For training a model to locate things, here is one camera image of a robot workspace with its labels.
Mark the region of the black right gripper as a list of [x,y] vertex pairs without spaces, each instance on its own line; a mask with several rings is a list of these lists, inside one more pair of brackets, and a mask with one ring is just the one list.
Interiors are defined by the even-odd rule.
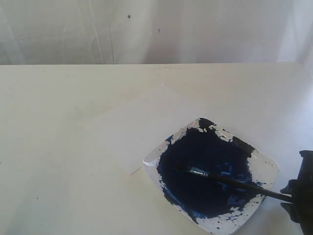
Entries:
[[301,150],[303,158],[297,179],[289,180],[280,190],[292,197],[292,203],[281,203],[291,221],[300,224],[303,234],[313,235],[313,152]]

